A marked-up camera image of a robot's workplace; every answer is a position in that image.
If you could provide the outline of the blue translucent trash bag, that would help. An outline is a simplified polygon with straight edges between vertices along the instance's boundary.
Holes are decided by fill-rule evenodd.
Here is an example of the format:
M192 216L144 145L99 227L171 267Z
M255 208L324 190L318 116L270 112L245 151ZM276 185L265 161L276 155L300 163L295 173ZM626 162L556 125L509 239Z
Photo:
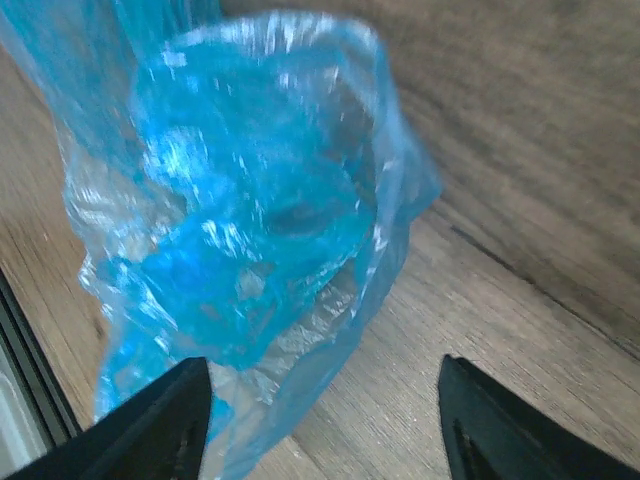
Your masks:
M96 415L203 357L203 477L246 477L357 349L441 191L384 43L215 1L5 1L1 41L51 110L111 325Z

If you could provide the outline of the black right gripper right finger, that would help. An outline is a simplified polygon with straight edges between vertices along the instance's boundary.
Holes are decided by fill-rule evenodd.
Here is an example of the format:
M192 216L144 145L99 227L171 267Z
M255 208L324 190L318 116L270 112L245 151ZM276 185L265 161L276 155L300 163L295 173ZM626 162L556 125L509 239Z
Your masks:
M639 477L463 357L443 357L438 405L453 479Z

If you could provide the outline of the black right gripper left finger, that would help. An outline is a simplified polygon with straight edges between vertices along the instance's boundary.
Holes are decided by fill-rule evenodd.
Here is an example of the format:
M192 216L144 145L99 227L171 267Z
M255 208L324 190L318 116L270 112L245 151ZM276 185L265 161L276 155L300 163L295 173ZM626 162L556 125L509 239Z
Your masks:
M9 477L196 479L211 403L207 361L187 358L94 426Z

